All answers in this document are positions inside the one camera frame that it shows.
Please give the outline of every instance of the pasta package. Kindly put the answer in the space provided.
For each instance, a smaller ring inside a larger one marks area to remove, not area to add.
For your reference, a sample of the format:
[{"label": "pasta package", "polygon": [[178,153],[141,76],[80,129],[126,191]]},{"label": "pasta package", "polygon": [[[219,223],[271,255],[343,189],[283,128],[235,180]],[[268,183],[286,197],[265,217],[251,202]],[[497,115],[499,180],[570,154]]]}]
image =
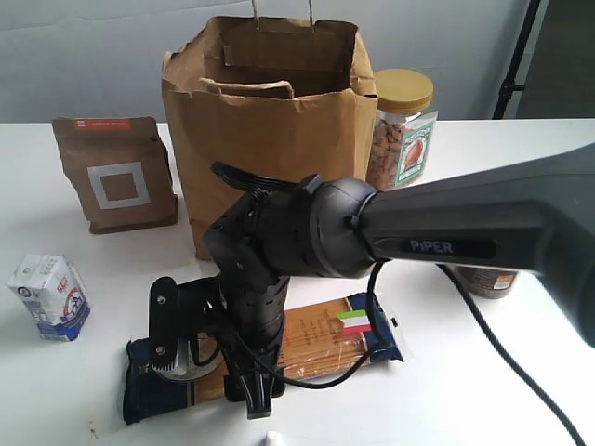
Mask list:
[{"label": "pasta package", "polygon": [[[285,376],[308,379],[348,370],[378,342],[365,312],[366,293],[290,309],[286,312],[283,349],[278,365]],[[372,353],[364,365],[403,361],[403,339],[394,318],[379,310],[378,325],[392,345]],[[224,398],[225,363],[190,383],[165,381],[149,364],[149,340],[128,343],[124,419],[127,424],[161,413]]]}]

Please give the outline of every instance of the small carton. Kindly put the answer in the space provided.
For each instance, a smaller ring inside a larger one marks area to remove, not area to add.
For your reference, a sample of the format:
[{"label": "small carton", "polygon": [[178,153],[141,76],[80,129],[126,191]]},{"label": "small carton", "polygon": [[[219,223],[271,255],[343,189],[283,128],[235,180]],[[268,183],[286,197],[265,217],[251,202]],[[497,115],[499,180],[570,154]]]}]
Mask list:
[{"label": "small carton", "polygon": [[35,319],[42,338],[78,337],[90,307],[80,276],[64,256],[28,254],[7,285]]}]

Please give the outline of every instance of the brown paper bag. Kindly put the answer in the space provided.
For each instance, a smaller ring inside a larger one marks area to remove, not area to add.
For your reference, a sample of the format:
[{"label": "brown paper bag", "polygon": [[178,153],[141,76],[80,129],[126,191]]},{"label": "brown paper bag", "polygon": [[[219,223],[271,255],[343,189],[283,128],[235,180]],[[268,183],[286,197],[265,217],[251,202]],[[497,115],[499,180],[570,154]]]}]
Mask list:
[{"label": "brown paper bag", "polygon": [[153,118],[59,118],[52,127],[91,232],[178,222],[167,150]]},{"label": "brown paper bag", "polygon": [[222,161],[298,181],[365,179],[377,109],[357,27],[321,20],[214,17],[166,54],[163,100],[192,234],[240,196],[210,171]]}]

